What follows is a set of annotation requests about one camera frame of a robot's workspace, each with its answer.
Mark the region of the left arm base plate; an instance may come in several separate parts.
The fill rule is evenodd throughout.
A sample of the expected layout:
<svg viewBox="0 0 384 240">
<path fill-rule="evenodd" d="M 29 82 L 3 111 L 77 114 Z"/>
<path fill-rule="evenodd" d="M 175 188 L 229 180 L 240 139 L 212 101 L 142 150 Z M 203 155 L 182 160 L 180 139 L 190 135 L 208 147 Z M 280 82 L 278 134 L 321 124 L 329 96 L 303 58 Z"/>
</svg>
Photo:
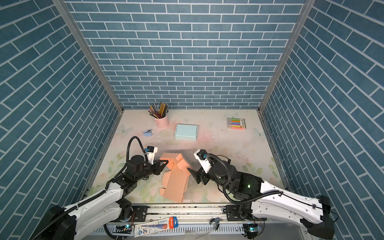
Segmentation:
<svg viewBox="0 0 384 240">
<path fill-rule="evenodd" d="M 128 222 L 144 222 L 146 220 L 148 206 L 130 206 L 124 207 L 117 218 L 112 220 L 112 223 L 128 223 Z"/>
</svg>

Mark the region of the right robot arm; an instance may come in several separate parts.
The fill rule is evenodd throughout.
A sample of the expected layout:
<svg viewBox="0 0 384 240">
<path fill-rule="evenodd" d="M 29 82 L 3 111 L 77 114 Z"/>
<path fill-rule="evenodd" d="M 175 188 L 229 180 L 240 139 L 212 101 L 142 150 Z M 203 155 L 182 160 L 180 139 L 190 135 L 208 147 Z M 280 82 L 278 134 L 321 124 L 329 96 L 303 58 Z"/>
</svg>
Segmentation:
<svg viewBox="0 0 384 240">
<path fill-rule="evenodd" d="M 198 184 L 215 182 L 230 205 L 223 212 L 228 221 L 277 219 L 305 228 L 315 237 L 331 240 L 335 235 L 331 201 L 310 198 L 278 188 L 254 175 L 237 171 L 227 162 L 215 162 L 198 171 L 189 169 Z"/>
</svg>

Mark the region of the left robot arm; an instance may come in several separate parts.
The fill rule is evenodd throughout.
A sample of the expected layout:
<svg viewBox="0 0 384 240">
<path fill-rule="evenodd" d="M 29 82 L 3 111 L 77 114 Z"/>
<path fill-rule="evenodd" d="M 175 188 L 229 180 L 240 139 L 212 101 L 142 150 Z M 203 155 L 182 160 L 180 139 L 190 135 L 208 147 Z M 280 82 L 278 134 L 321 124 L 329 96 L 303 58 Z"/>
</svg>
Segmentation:
<svg viewBox="0 0 384 240">
<path fill-rule="evenodd" d="M 138 184 L 151 175 L 160 175 L 167 160 L 149 163 L 144 156 L 133 156 L 106 188 L 66 207 L 54 206 L 43 216 L 32 235 L 33 240 L 81 240 L 111 221 L 130 222 L 132 203 L 126 199 Z"/>
</svg>

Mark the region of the light blue paper box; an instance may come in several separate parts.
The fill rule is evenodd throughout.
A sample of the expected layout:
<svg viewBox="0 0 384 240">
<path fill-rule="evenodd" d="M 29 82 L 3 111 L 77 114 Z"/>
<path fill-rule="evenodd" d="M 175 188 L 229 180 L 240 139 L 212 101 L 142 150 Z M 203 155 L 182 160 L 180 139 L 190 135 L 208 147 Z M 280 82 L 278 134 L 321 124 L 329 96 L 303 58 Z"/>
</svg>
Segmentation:
<svg viewBox="0 0 384 240">
<path fill-rule="evenodd" d="M 175 139 L 184 141 L 196 141 L 198 135 L 197 125 L 177 124 Z"/>
</svg>

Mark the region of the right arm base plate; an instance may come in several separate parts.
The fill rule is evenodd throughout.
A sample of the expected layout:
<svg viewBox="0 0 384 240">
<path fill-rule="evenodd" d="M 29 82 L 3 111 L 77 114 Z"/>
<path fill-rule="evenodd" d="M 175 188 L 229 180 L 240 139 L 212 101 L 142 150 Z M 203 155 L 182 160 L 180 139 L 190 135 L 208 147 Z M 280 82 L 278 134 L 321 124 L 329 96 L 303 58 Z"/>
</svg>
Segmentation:
<svg viewBox="0 0 384 240">
<path fill-rule="evenodd" d="M 229 222 L 233 221 L 266 221 L 267 218 L 256 218 L 252 215 L 251 203 L 244 205 L 226 205 L 223 208 L 223 213 L 226 214 Z"/>
</svg>

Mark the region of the pink paper box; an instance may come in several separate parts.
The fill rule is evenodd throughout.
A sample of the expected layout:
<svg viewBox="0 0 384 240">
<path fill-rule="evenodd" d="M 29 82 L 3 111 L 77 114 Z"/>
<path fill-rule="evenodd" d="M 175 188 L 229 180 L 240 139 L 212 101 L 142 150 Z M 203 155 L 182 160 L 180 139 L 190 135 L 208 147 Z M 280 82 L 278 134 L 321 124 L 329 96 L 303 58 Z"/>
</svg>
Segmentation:
<svg viewBox="0 0 384 240">
<path fill-rule="evenodd" d="M 178 153 L 164 153 L 160 160 L 169 161 L 167 164 L 169 171 L 164 174 L 163 188 L 159 193 L 162 197 L 181 204 L 188 187 L 191 166 L 183 155 Z"/>
</svg>

